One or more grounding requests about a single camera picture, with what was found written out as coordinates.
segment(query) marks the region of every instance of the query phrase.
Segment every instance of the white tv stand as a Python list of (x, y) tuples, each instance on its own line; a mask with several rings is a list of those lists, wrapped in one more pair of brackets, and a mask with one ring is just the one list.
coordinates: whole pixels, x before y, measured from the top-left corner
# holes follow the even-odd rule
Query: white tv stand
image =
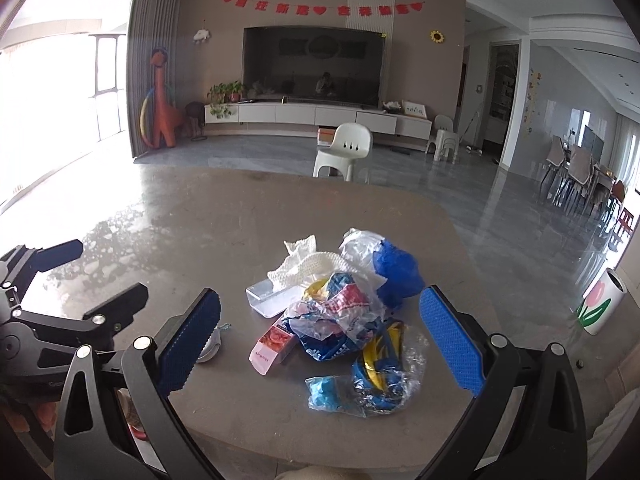
[(423, 140), (427, 140), (431, 133), (431, 121), (427, 119), (337, 105), (256, 102), (229, 104), (228, 110), (231, 112), (228, 117), (218, 119), (210, 113), (209, 105), (206, 105), (205, 122), (207, 124), (300, 124), (306, 125), (307, 128), (309, 126), (338, 127), (343, 123), (358, 123), (374, 133)]

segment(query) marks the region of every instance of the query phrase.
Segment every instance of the television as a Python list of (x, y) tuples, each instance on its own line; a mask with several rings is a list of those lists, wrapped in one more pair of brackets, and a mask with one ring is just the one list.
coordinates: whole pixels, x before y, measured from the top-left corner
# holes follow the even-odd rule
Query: television
[(591, 152), (591, 155), (596, 162), (600, 161), (602, 149), (604, 148), (604, 141), (588, 126), (584, 127), (581, 146), (588, 152)]
[(377, 107), (385, 35), (330, 27), (244, 30), (242, 82), (256, 100)]

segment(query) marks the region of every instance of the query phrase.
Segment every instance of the cardboard box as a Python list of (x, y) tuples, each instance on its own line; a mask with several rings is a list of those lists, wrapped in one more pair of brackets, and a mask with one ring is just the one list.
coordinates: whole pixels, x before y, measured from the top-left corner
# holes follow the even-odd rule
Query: cardboard box
[(297, 336), (282, 324), (283, 319), (284, 315), (271, 325), (249, 354), (249, 361), (261, 375), (266, 375), (271, 366), (281, 363), (298, 342)]
[(330, 146), (334, 142), (335, 128), (318, 128), (318, 145)]

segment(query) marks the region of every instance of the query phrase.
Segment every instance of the curtain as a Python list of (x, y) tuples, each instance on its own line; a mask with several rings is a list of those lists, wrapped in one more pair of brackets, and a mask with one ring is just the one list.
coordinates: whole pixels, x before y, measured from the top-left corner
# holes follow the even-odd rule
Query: curtain
[[(166, 81), (175, 88), (175, 50), (180, 0), (131, 0), (129, 31), (127, 33), (127, 110), (131, 156), (137, 157), (148, 150), (140, 137), (140, 110), (149, 89), (153, 86), (151, 51), (156, 46), (168, 52)], [(147, 117), (153, 107), (149, 107)], [(147, 135), (150, 121), (147, 121)]]
[(618, 115), (611, 160), (613, 174), (625, 185), (625, 192), (629, 193), (638, 179), (640, 124), (622, 115)]

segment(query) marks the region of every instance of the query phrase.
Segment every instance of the orange giraffe toy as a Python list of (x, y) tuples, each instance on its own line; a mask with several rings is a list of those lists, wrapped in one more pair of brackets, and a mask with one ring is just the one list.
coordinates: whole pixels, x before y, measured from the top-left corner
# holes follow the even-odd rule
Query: orange giraffe toy
[(151, 53), (151, 65), (154, 67), (154, 127), (153, 143), (143, 135), (142, 140), (150, 147), (160, 147), (160, 137), (168, 148), (175, 147), (175, 128), (184, 124), (184, 115), (178, 108), (171, 106), (166, 100), (164, 90), (164, 68), (167, 53), (164, 48), (156, 47)]

